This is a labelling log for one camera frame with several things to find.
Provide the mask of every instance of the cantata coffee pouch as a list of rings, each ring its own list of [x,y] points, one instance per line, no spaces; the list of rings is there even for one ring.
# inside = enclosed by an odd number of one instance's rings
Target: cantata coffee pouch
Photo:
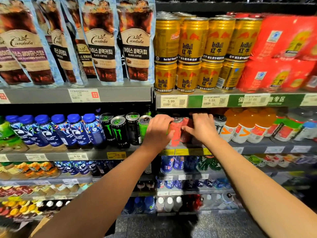
[[[0,30],[5,46],[35,85],[64,84],[31,0],[0,0]]]
[[[96,72],[93,67],[91,53],[84,38],[84,32],[81,27],[79,5],[77,0],[61,0],[68,21],[72,24],[73,34],[75,35],[75,42],[79,59],[84,68],[88,78],[95,78]]]
[[[37,0],[41,11],[48,19],[51,30],[52,46],[58,61],[72,87],[83,87],[88,83],[79,55],[75,52],[60,0]]]
[[[117,10],[130,80],[154,83],[155,0],[117,0]]]
[[[115,0],[78,0],[85,38],[103,85],[123,82]]]

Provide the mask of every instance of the left hand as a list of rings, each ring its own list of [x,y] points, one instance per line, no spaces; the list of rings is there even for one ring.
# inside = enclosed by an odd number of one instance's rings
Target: left hand
[[[166,135],[168,126],[172,121],[174,119],[165,114],[158,114],[151,119],[141,146],[148,150],[153,150],[157,154],[161,152],[175,133],[175,130],[172,130]]]

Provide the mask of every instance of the right arm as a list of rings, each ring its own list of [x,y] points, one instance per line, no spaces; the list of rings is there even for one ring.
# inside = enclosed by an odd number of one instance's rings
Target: right arm
[[[317,237],[317,214],[223,140],[212,115],[193,114],[193,119],[193,129],[182,128],[217,157],[249,212],[270,237]]]

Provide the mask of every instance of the hand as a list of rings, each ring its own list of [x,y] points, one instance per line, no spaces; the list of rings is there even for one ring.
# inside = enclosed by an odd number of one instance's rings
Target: hand
[[[182,130],[193,135],[196,139],[206,145],[208,140],[219,136],[212,114],[193,114],[194,128],[182,126]]]
[[[158,114],[151,119],[141,146],[148,150],[155,151],[156,154],[161,152],[175,133],[175,130],[172,130],[166,135],[168,126],[172,121],[174,121],[174,119],[165,114]]]

